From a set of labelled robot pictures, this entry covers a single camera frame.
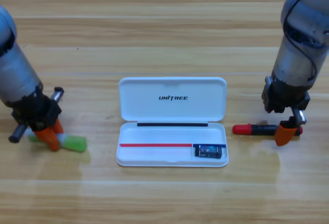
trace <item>small black device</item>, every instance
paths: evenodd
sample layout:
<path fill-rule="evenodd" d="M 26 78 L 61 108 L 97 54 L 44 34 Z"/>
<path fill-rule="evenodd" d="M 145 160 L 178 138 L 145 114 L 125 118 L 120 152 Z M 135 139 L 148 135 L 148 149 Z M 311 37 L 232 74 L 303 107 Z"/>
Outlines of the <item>small black device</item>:
<path fill-rule="evenodd" d="M 198 144 L 195 146 L 195 156 L 203 158 L 221 159 L 222 146 L 212 144 Z"/>

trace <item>red stripe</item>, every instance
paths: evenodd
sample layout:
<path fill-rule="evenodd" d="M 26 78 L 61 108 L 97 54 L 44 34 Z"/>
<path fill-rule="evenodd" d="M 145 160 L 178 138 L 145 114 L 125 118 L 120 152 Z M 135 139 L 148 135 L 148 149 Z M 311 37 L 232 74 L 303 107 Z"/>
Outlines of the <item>red stripe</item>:
<path fill-rule="evenodd" d="M 192 147 L 191 143 L 120 143 L 121 147 Z"/>

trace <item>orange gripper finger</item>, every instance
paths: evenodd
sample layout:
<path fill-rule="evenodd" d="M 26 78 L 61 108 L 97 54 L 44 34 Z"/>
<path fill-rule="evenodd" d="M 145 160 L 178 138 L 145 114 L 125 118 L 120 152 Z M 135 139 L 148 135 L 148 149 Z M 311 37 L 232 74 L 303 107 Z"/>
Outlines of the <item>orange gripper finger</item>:
<path fill-rule="evenodd" d="M 47 127 L 41 131 L 35 131 L 34 134 L 42 142 L 48 144 L 51 151 L 58 151 L 60 149 L 60 143 L 57 139 L 56 133 L 50 127 Z"/>
<path fill-rule="evenodd" d="M 51 127 L 51 129 L 55 132 L 55 133 L 64 133 L 63 127 L 59 121 L 59 119 L 56 119 L 55 125 L 53 127 Z"/>
<path fill-rule="evenodd" d="M 284 128 L 279 125 L 277 132 L 274 135 L 277 146 L 286 145 L 295 135 L 297 128 Z"/>

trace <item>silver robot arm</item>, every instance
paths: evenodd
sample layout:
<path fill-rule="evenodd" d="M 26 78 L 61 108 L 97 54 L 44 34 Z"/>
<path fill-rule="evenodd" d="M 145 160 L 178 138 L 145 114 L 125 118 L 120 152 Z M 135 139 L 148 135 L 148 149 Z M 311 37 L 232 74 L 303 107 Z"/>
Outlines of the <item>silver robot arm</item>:
<path fill-rule="evenodd" d="M 9 137 L 18 143 L 27 127 L 48 143 L 53 151 L 59 149 L 53 130 L 60 127 L 58 102 L 64 93 L 55 88 L 51 98 L 43 95 L 43 84 L 16 42 L 17 29 L 12 16 L 0 6 L 0 99 L 13 109 L 19 124 Z"/>
<path fill-rule="evenodd" d="M 267 112 L 293 110 L 289 126 L 306 123 L 303 111 L 329 50 L 329 0 L 286 0 L 284 36 L 262 99 Z"/>

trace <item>white case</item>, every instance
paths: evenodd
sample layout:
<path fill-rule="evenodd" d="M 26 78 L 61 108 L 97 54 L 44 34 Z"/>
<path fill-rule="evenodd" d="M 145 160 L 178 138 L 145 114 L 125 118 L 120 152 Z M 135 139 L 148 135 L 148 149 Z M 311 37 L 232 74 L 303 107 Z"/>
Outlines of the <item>white case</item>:
<path fill-rule="evenodd" d="M 215 123 L 225 115 L 224 79 L 124 78 L 119 82 L 119 93 L 121 116 L 129 121 L 120 130 L 117 148 L 120 165 L 222 167 L 228 163 L 225 128 Z M 220 144 L 222 157 L 196 157 L 194 147 L 145 147 L 168 143 Z M 128 144 L 137 147 L 123 147 Z"/>

